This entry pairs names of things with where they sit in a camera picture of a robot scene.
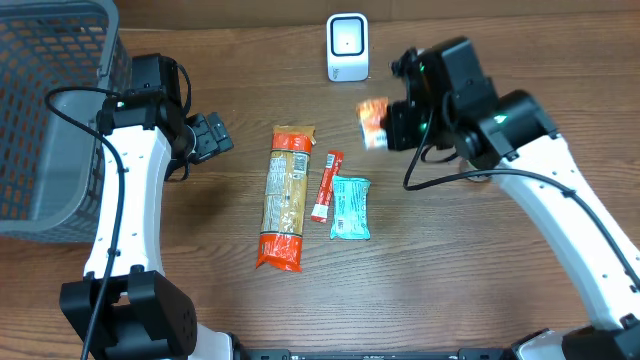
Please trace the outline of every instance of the blue package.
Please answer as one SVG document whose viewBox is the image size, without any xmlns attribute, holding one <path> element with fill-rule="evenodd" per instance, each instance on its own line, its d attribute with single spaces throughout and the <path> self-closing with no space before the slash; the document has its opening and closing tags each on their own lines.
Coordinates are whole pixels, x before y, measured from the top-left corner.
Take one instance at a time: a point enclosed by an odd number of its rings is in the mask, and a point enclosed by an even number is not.
<svg viewBox="0 0 640 360">
<path fill-rule="evenodd" d="M 362 178 L 333 177 L 335 209 L 330 238 L 369 240 L 367 194 L 371 181 Z"/>
</svg>

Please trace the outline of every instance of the plastic bag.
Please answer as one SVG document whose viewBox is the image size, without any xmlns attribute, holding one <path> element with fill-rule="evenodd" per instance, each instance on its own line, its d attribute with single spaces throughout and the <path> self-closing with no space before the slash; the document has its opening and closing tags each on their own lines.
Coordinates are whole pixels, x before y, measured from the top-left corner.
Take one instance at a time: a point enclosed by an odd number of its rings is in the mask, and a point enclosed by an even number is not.
<svg viewBox="0 0 640 360">
<path fill-rule="evenodd" d="M 256 267 L 302 271 L 302 224 L 313 126 L 276 126 L 264 197 Z"/>
<path fill-rule="evenodd" d="M 333 177 L 333 224 L 330 238 L 369 240 L 367 194 L 371 182 L 362 178 Z"/>
</svg>

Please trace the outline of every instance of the plastic bin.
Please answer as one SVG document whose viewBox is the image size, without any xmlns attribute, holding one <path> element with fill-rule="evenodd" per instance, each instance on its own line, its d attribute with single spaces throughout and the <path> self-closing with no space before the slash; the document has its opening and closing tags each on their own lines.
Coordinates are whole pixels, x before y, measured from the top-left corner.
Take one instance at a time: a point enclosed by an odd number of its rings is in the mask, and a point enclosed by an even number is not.
<svg viewBox="0 0 640 360">
<path fill-rule="evenodd" d="M 101 143 L 47 111 L 60 86 L 123 91 L 131 59 L 110 0 L 0 4 L 0 234 L 93 242 L 104 179 Z M 53 105 L 95 128 L 105 95 L 59 94 Z"/>
</svg>

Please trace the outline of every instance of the wooden table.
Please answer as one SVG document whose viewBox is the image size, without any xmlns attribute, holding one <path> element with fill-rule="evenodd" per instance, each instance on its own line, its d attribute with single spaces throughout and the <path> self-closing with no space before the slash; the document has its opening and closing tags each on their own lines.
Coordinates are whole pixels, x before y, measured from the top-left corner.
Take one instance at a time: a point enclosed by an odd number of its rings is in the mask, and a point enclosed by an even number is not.
<svg viewBox="0 0 640 360">
<path fill-rule="evenodd" d="M 537 96 L 639 243 L 638 24 L 640 12 L 372 24 L 371 78 L 352 84 L 327 80 L 323 26 L 123 33 L 132 55 L 161 52 L 184 64 L 192 109 L 218 111 L 235 143 L 188 181 L 166 184 L 167 277 L 193 299 L 199 321 L 254 348 L 451 350 L 584 324 L 580 298 L 518 206 L 495 186 L 466 181 L 403 191 L 412 153 L 366 153 L 354 107 L 404 97 L 387 64 L 409 46 L 468 35 L 500 93 Z M 317 127 L 299 274 L 255 269 L 276 124 Z M 329 149 L 344 151 L 342 174 L 372 181 L 368 242 L 330 241 L 329 225 L 308 221 Z M 415 178 L 456 171 L 422 165 Z M 58 294 L 80 279 L 89 250 L 1 240 L 1 358 L 79 355 Z"/>
</svg>

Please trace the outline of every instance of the red wrapper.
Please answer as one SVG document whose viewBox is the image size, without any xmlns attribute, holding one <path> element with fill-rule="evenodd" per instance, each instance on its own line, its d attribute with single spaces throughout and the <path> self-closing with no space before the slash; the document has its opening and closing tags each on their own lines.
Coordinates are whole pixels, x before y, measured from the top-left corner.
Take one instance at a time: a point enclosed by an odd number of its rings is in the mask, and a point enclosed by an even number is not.
<svg viewBox="0 0 640 360">
<path fill-rule="evenodd" d="M 340 166 L 342 165 L 342 159 L 344 154 L 340 151 L 329 151 L 327 155 L 327 165 L 322 175 L 322 183 L 320 184 L 320 190 L 318 191 L 318 198 L 316 204 L 313 206 L 311 212 L 311 220 L 326 223 L 327 214 L 329 212 L 329 204 L 331 203 L 331 196 L 333 194 L 333 176 L 338 174 Z"/>
</svg>

